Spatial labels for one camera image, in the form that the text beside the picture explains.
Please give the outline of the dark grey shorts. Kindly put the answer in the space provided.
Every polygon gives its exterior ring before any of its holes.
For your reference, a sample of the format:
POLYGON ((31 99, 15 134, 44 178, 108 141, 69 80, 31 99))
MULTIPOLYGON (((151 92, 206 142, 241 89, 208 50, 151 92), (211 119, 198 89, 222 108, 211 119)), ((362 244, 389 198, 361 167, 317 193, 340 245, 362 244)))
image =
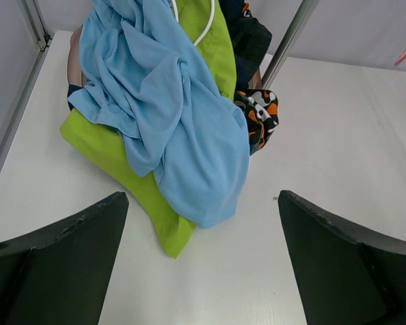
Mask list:
POLYGON ((227 24, 236 67, 235 90, 248 88, 272 40, 271 32, 256 18, 245 17, 227 24))

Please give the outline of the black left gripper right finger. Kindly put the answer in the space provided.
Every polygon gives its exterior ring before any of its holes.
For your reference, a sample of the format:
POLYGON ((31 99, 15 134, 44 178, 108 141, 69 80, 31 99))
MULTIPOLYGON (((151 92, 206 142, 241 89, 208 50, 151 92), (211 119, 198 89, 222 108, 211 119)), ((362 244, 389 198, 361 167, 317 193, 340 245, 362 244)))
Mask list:
POLYGON ((406 241, 289 190, 277 203, 307 324, 406 324, 406 241))

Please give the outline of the orange camouflage shorts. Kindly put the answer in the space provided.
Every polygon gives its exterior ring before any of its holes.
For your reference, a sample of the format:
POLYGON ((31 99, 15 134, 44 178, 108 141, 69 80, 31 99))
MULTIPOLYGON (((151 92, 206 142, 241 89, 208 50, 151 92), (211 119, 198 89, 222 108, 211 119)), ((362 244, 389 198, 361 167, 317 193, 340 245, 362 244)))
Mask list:
MULTIPOLYGON (((250 6, 241 1, 240 18, 253 17, 250 6)), ((235 91, 234 104, 241 108, 248 125, 250 154, 261 150, 279 125, 278 98, 268 89, 261 88, 235 91)))

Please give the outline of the light blue shorts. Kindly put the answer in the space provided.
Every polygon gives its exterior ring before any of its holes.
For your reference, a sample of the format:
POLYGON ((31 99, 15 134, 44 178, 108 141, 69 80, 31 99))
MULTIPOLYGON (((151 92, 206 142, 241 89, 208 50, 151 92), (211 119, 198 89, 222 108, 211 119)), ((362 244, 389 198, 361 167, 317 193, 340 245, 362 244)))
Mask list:
POLYGON ((87 84, 69 102, 113 128, 139 176, 210 228, 235 214, 250 149, 244 113, 223 97, 167 1, 95 1, 83 24, 87 84))

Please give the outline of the lime green shorts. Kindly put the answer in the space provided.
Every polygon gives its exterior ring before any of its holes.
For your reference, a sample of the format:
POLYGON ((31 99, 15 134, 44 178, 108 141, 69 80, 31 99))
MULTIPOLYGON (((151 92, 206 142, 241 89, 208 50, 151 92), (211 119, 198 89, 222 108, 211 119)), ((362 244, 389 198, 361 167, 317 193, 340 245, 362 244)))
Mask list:
MULTIPOLYGON (((236 83, 233 46, 218 1, 177 1, 179 24, 195 41, 214 20, 197 45, 217 84, 220 94, 233 99, 236 83)), ((158 242, 166 255, 176 258, 188 243, 196 225, 176 213, 160 193, 154 176, 139 177, 128 165, 125 147, 113 129, 90 123, 72 109, 60 128, 62 137, 135 197, 152 221, 158 242)))

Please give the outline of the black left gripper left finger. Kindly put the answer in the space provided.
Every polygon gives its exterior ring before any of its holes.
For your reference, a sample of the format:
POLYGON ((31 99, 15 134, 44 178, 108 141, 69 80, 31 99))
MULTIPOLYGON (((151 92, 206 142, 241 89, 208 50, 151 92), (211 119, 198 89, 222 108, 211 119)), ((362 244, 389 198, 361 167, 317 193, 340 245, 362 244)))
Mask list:
POLYGON ((128 207, 115 192, 0 242, 0 324, 97 324, 128 207))

